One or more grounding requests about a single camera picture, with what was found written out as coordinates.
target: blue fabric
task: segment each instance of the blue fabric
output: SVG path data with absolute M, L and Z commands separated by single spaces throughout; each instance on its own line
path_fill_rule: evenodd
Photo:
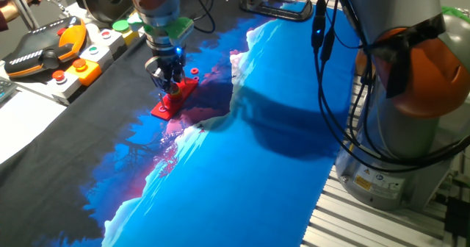
M 93 172 L 94 193 L 83 188 L 104 238 L 70 246 L 299 246 L 339 149 L 319 113 L 311 23 L 268 21 L 246 34 L 247 51 L 235 51 L 253 24 L 240 21 L 216 46 L 188 54 L 200 87 L 181 113 L 166 123 L 140 110 L 139 123 L 123 129 L 133 132 L 127 143 L 157 147 L 141 195 L 122 204 L 110 196 L 122 193 L 118 172 L 132 149 L 116 142 Z M 341 12 L 336 32 L 358 44 Z M 356 52 L 336 42 L 325 69 L 325 95 L 341 122 Z M 229 110 L 220 112 L 224 101 Z M 214 115 L 201 120 L 199 112 Z M 110 220 L 103 213 L 112 204 L 119 207 Z

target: emergency stop button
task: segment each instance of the emergency stop button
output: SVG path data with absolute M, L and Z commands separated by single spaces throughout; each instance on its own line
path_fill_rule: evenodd
M 63 79 L 65 79 L 65 73 L 64 73 L 64 71 L 55 71 L 52 74 L 52 78 L 54 78 L 56 81 L 60 82 Z

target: red object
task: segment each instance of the red object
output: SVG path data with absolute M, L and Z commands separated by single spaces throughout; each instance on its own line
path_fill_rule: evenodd
M 55 71 L 52 74 L 52 78 L 54 78 L 58 82 L 62 81 L 63 79 L 65 79 L 64 71 Z
M 74 68 L 81 68 L 83 66 L 85 66 L 87 64 L 87 62 L 83 59 L 78 59 L 76 61 L 73 62 L 73 67 Z
M 106 37 L 109 37 L 111 35 L 111 33 L 109 31 L 105 31 L 103 33 L 101 33 L 101 36 L 106 38 Z
M 153 109 L 151 114 L 157 118 L 169 121 L 183 106 L 186 99 L 191 95 L 192 91 L 198 86 L 198 81 L 195 79 L 186 78 L 185 82 L 177 83 L 181 91 L 181 98 L 178 101 L 172 101 L 168 95 L 163 97 L 164 107 L 159 102 Z
M 59 31 L 57 31 L 57 35 L 62 35 L 64 34 L 65 30 L 67 30 L 66 28 L 61 28 L 59 29 Z

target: cloth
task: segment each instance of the cloth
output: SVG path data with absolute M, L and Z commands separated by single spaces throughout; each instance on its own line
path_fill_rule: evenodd
M 0 246 L 300 245 L 339 147 L 319 114 L 311 21 L 215 1 L 217 31 L 186 42 L 200 84 L 171 121 L 150 115 L 141 39 L 0 165 Z M 182 15 L 195 7 L 181 0 Z M 336 25 L 358 43 L 341 13 Z M 355 54 L 335 45 L 325 69 L 340 121 Z
M 0 7 L 4 7 L 7 3 L 8 0 L 0 1 Z M 3 16 L 3 13 L 0 12 L 0 32 L 5 30 L 8 30 L 7 20 Z

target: connector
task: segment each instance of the connector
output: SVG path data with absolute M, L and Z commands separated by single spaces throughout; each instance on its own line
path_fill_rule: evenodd
M 317 54 L 323 44 L 325 37 L 325 13 L 326 13 L 326 2 L 325 0 L 318 0 L 315 5 L 315 16 L 314 22 L 312 23 L 311 33 L 311 46 L 314 48 L 314 53 Z
M 335 30 L 333 29 L 333 27 L 331 27 L 325 35 L 325 42 L 323 43 L 322 54 L 320 55 L 321 61 L 327 62 L 330 59 L 334 43 Z

